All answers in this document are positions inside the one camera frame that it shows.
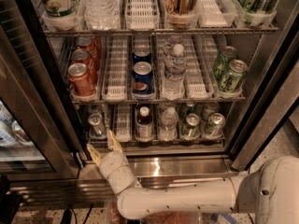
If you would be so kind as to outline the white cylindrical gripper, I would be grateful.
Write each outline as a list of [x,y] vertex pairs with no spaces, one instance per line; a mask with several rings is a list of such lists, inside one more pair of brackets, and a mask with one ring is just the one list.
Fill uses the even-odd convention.
[[110,185],[113,193],[118,195],[125,189],[134,187],[138,181],[129,161],[122,153],[121,143],[110,129],[107,129],[107,146],[110,152],[102,160],[100,152],[93,145],[87,144],[87,150],[93,162],[99,166],[100,173]]

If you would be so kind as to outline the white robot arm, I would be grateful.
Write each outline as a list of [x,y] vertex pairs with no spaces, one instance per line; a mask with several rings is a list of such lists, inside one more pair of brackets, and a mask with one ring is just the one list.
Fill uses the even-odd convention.
[[167,212],[249,213],[256,224],[299,224],[299,159],[281,156],[249,175],[169,189],[146,189],[134,175],[120,142],[107,130],[109,152],[87,149],[117,197],[119,213],[141,219]]

